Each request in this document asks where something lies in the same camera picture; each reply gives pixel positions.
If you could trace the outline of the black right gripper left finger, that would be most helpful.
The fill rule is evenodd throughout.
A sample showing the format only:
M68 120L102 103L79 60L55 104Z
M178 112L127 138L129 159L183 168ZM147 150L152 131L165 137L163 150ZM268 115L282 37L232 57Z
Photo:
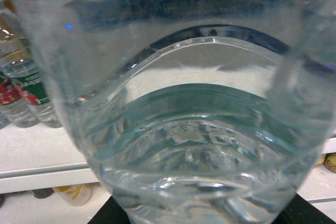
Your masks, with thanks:
M91 218L89 224L130 224L125 211L111 196Z

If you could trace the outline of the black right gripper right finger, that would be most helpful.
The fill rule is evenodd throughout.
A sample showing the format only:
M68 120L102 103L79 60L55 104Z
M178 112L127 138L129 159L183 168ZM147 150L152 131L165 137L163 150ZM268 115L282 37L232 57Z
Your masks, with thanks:
M298 194L284 208L273 224L334 224L335 221Z

